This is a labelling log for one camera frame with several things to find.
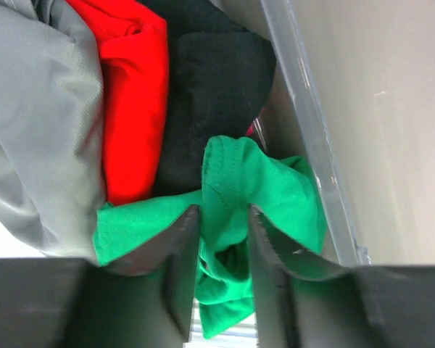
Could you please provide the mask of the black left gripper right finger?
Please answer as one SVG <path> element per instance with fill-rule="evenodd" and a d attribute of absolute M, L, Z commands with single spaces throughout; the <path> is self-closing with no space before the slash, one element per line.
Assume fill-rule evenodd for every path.
<path fill-rule="evenodd" d="M 249 264 L 260 347 L 383 347 L 349 268 L 303 247 L 248 209 Z"/>

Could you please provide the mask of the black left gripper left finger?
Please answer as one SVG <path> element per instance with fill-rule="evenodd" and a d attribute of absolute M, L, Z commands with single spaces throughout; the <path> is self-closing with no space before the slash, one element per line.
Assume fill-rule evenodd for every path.
<path fill-rule="evenodd" d="M 84 270 L 65 347 L 182 347 L 189 340 L 198 205 L 105 267 Z"/>

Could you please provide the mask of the green t shirt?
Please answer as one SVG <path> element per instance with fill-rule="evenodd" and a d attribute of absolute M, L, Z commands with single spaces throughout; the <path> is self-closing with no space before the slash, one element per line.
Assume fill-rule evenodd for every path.
<path fill-rule="evenodd" d="M 202 333 L 210 339 L 254 312 L 247 249 L 247 208 L 321 252 L 326 218 L 310 166 L 301 157 L 273 159 L 249 138 L 212 137 L 205 148 L 202 186 L 185 194 L 114 206 L 97 213 L 94 234 L 101 265 L 168 228 L 189 206 L 201 207 L 195 297 Z"/>

